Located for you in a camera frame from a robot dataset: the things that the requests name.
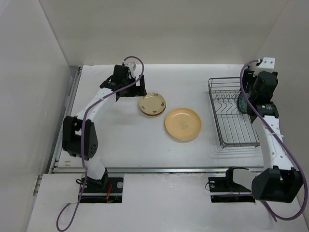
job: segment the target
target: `beige plate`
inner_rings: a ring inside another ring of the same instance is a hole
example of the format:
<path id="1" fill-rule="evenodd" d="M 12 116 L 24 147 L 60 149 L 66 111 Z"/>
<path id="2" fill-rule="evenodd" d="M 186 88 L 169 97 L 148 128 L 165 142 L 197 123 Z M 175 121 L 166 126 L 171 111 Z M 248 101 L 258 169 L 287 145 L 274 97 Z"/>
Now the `beige plate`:
<path id="1" fill-rule="evenodd" d="M 148 93 L 145 97 L 140 97 L 140 109 L 149 116 L 156 116 L 165 110 L 166 102 L 158 93 Z"/>
<path id="2" fill-rule="evenodd" d="M 190 140 L 197 137 L 202 122 L 193 110 L 179 108 L 169 112 L 165 119 L 165 127 L 171 136 L 181 140 Z"/>

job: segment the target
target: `rack wire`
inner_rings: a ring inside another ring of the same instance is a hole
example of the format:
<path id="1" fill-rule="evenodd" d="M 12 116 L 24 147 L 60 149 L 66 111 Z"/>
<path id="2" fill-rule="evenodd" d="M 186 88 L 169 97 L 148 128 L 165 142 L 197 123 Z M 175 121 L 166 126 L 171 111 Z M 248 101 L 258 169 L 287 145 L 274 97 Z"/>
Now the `rack wire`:
<path id="1" fill-rule="evenodd" d="M 208 89 L 220 146 L 259 146 L 249 116 L 237 108 L 239 77 L 211 78 Z"/>

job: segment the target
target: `white floor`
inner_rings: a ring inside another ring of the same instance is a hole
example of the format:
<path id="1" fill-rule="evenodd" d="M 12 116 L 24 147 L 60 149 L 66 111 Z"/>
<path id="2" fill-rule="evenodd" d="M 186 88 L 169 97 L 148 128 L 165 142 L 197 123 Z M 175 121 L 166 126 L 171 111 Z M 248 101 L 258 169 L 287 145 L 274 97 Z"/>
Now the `white floor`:
<path id="1" fill-rule="evenodd" d="M 77 201 L 80 174 L 45 174 L 28 232 L 56 232 L 56 218 L 66 203 Z M 303 216 L 275 223 L 257 203 L 211 203 L 206 174 L 126 174 L 123 203 L 81 204 L 68 232 L 307 232 Z M 271 203 L 283 217 L 299 210 Z M 75 205 L 67 208 L 60 227 L 67 226 Z"/>
<path id="2" fill-rule="evenodd" d="M 263 166 L 260 148 L 220 148 L 208 95 L 208 79 L 239 76 L 241 65 L 146 65 L 148 92 L 158 92 L 167 108 L 149 117 L 138 107 L 138 98 L 121 98 L 96 124 L 99 148 L 106 167 L 228 167 Z M 141 70 L 138 65 L 136 74 Z M 113 65 L 85 65 L 72 114 L 75 115 L 96 94 L 99 85 L 113 72 Z M 165 129 L 165 117 L 172 109 L 187 107 L 202 119 L 200 135 L 181 143 Z M 81 167 L 81 159 L 62 151 L 58 167 Z"/>

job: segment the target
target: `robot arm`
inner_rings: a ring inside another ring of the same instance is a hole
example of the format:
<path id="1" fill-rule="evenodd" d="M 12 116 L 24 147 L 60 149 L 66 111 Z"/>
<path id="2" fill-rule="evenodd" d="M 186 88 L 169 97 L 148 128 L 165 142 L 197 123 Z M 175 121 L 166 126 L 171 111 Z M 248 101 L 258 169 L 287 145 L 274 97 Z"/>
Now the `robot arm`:
<path id="1" fill-rule="evenodd" d="M 134 71 L 136 68 L 135 63 L 128 63 L 122 65 L 115 65 L 112 76 L 105 80 L 100 86 L 93 100 L 75 116 L 66 116 L 63 121 L 63 136 L 62 148 L 67 151 L 71 156 L 81 156 L 81 128 L 82 121 L 86 110 L 102 99 L 104 96 L 115 92 L 123 87 L 126 87 L 136 81 Z M 145 81 L 144 76 L 140 78 L 140 85 L 132 85 L 116 94 L 107 97 L 100 103 L 91 108 L 88 112 L 85 121 L 85 159 L 88 166 L 88 176 L 94 180 L 100 180 L 104 173 L 105 167 L 99 156 L 94 157 L 98 149 L 98 139 L 95 129 L 95 124 L 98 123 L 102 115 L 113 105 L 120 97 L 136 97 L 145 96 Z"/>
<path id="2" fill-rule="evenodd" d="M 270 101 L 278 83 L 274 65 L 274 58 L 264 58 L 254 71 L 245 71 L 243 85 L 249 101 L 281 138 L 279 114 Z M 300 172 L 295 170 L 282 146 L 249 106 L 247 112 L 260 140 L 265 170 L 257 175 L 244 168 L 230 167 L 226 179 L 230 184 L 249 189 L 257 200 L 291 203 L 303 185 Z"/>

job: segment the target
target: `white wall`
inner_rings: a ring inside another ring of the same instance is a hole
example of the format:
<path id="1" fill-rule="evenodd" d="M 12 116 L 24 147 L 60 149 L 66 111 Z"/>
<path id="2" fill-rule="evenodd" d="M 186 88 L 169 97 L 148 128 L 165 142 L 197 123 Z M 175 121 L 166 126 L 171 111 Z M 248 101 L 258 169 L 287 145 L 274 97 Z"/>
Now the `white wall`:
<path id="1" fill-rule="evenodd" d="M 284 141 L 309 179 L 309 1 L 289 0 L 258 57 L 276 57 L 279 85 L 274 102 L 279 109 Z M 299 195 L 303 202 L 303 193 Z M 309 222 L 309 207 L 305 218 Z"/>
<path id="2" fill-rule="evenodd" d="M 70 65 L 240 64 L 287 0 L 40 0 Z"/>
<path id="3" fill-rule="evenodd" d="M 0 0 L 0 231 L 25 227 L 70 70 L 38 0 Z"/>

